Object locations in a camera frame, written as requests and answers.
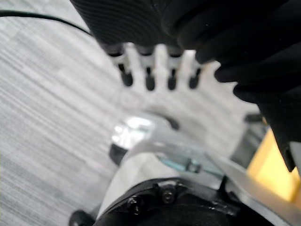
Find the black rubber foot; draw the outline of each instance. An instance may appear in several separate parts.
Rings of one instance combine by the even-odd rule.
[[[126,153],[126,149],[112,144],[109,151],[109,157],[116,165],[120,166],[121,160],[123,159]]]
[[[83,210],[75,211],[69,219],[69,226],[92,226],[94,223],[92,216]]]

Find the screw head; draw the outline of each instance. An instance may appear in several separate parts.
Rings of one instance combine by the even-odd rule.
[[[127,210],[134,214],[139,215],[143,211],[144,201],[140,196],[133,195],[127,201]]]
[[[172,204],[174,203],[175,196],[171,190],[165,190],[162,192],[162,201],[164,204]]]

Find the striped carpet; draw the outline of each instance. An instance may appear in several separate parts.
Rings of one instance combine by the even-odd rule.
[[[85,27],[68,0],[1,0],[0,9],[47,13]],[[132,60],[137,55],[133,50]],[[119,73],[97,43],[58,22],[0,18],[0,225],[63,226],[97,206],[116,170],[108,147],[114,124],[137,108],[166,112],[209,150],[230,156],[256,107],[235,98],[208,68],[191,91],[184,69],[166,88],[159,49],[154,92]]]

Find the black cable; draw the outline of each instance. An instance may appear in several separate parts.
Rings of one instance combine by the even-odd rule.
[[[55,16],[49,16],[49,15],[44,15],[44,14],[40,14],[40,13],[14,11],[14,10],[0,10],[0,17],[5,17],[5,16],[31,17],[31,18],[40,18],[40,19],[46,19],[46,20],[54,20],[54,21],[58,21],[58,22],[67,24],[69,26],[75,27],[75,28],[81,30],[82,32],[92,36],[92,34],[88,31],[86,31],[85,29],[83,29],[71,22],[60,19],[58,17],[55,17]]]

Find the yellow part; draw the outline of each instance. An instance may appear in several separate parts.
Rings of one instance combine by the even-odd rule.
[[[298,170],[295,168],[291,173],[287,170],[271,129],[254,155],[247,173],[283,199],[295,202],[300,189]]]

